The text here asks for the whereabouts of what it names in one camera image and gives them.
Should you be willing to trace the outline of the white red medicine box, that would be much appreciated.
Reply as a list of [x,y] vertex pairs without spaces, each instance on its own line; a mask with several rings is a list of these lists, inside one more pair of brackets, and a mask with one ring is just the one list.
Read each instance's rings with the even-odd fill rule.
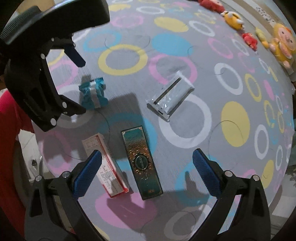
[[104,136],[97,133],[82,140],[82,145],[88,156],[90,156],[94,150],[100,151],[102,155],[102,164],[96,175],[109,197],[113,198],[120,194],[128,193],[130,187],[117,165],[117,162],[114,161]]

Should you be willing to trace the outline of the teal silver candy wrapper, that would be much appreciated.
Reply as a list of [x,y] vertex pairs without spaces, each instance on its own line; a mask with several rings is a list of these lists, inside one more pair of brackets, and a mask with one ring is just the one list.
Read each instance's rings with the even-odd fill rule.
[[107,106],[108,99],[104,96],[106,85],[103,77],[95,78],[79,86],[82,93],[81,105],[86,110],[94,110]]

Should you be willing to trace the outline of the dark green gold box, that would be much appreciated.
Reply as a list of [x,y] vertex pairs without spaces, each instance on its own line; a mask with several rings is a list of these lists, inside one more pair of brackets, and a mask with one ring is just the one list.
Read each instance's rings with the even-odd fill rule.
[[163,194],[142,126],[121,131],[127,158],[142,200]]

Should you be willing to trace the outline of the person in red clothes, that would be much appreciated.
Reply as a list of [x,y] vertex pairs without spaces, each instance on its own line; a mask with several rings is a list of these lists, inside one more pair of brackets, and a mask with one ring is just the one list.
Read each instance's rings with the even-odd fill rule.
[[10,92],[5,91],[1,96],[1,209],[23,237],[26,209],[17,194],[13,176],[14,145],[20,130],[33,132],[31,119]]

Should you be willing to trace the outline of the bed with circle-pattern sheet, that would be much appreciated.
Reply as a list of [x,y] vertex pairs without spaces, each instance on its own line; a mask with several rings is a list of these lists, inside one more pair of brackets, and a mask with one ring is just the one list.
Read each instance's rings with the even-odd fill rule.
[[192,162],[200,148],[222,169],[258,175],[268,203],[288,166],[292,85],[262,45],[252,50],[218,13],[189,1],[109,1],[107,25],[78,32],[86,65],[48,56],[59,94],[105,107],[35,129],[49,170],[72,170],[104,137],[128,182],[95,178],[79,203],[108,240],[188,240],[216,201]]

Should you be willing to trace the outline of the small red plush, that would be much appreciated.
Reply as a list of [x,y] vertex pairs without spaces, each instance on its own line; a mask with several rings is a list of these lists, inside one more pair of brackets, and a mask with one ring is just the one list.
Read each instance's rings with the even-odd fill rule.
[[253,51],[257,51],[258,42],[252,33],[243,33],[242,38]]

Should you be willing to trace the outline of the small yellow green plush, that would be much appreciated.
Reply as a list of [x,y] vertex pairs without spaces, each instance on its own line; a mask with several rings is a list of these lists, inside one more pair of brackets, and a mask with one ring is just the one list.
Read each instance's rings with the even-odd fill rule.
[[255,28],[255,35],[258,37],[264,48],[268,49],[269,48],[269,42],[264,35],[264,32],[260,30],[259,28]]

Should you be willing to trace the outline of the large yellow pig plush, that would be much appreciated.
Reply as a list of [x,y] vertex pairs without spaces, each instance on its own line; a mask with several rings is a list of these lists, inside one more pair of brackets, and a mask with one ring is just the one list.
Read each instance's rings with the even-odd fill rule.
[[288,27],[280,23],[274,25],[273,38],[269,43],[269,49],[286,70],[292,70],[295,38]]

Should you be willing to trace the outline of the red monkey plush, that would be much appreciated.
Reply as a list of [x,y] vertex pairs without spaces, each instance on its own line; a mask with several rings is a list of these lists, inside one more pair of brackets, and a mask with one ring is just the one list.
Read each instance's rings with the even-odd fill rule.
[[218,0],[198,0],[198,3],[202,7],[211,11],[215,11],[219,14],[225,11],[225,8],[222,5],[221,1]]

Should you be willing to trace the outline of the yellow white plush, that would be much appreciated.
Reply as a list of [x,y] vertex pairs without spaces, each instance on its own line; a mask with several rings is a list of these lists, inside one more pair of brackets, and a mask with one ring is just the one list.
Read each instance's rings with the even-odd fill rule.
[[239,31],[244,28],[244,21],[241,16],[234,11],[224,11],[220,14],[226,23],[233,29]]

